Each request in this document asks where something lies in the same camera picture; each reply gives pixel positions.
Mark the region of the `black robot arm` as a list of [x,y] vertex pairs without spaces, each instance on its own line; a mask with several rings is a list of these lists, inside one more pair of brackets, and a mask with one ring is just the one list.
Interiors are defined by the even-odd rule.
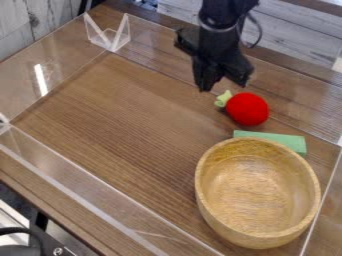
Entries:
[[259,0],[203,0],[199,26],[176,30],[175,47],[191,56],[193,81],[199,91],[209,92],[223,77],[240,87],[247,85],[253,66],[240,50],[244,20],[257,29],[249,11]]

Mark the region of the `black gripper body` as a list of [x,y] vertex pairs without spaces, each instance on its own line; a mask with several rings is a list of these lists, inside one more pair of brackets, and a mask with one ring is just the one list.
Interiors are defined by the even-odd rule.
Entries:
[[253,67],[240,51],[235,31],[219,33],[203,27],[183,27],[176,31],[175,46],[191,56],[195,74],[208,69],[223,74],[253,72]]

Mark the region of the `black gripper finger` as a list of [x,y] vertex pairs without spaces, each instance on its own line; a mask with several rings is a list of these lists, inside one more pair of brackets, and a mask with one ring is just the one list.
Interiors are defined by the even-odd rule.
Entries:
[[200,59],[192,60],[192,71],[195,84],[200,92],[209,92],[215,83],[220,81],[224,72],[220,67],[212,63],[207,63]]
[[249,63],[232,63],[225,66],[224,76],[241,88],[247,86],[253,73],[253,66]]

